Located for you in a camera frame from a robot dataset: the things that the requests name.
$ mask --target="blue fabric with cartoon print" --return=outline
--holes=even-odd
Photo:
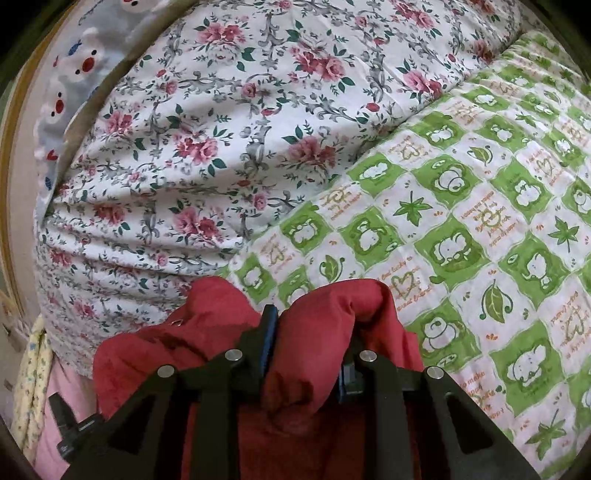
[[[53,74],[35,125],[35,158],[40,163],[36,225],[45,215],[60,172],[64,133],[102,80],[123,60],[168,0],[98,0],[78,20],[77,37],[60,40]]]

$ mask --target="pink fabric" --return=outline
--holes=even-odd
[[[45,425],[39,438],[34,465],[42,480],[60,480],[68,468],[68,464],[57,453],[57,444],[61,441],[61,436],[48,400],[49,396],[56,392],[59,392],[72,408],[78,421],[96,413],[96,393],[92,380],[62,365],[58,357],[54,356],[43,414]]]

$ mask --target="green and white fabric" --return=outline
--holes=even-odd
[[[450,373],[543,478],[557,476],[591,426],[582,92],[562,47],[524,35],[251,241],[223,275],[256,307],[280,309],[335,281],[383,281],[425,364]]]

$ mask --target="metal screw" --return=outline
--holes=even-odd
[[[226,360],[238,362],[242,358],[242,351],[238,350],[237,348],[233,348],[232,350],[228,350],[224,356],[226,357]]]
[[[378,355],[373,350],[364,350],[359,354],[359,358],[364,362],[373,362]]]
[[[168,378],[174,375],[174,367],[172,365],[163,365],[158,369],[158,376],[160,378]]]
[[[439,367],[429,367],[427,368],[427,375],[429,375],[429,377],[434,378],[435,380],[439,380],[440,378],[443,378],[443,369],[439,368]]]

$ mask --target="bedding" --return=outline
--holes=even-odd
[[[119,81],[55,180],[35,257],[56,354],[90,375],[104,338],[163,321],[193,279],[486,67],[522,26],[512,0],[192,8]]]
[[[348,278],[398,318],[542,478],[591,426],[591,112],[541,33],[442,96],[223,275],[261,309]]]

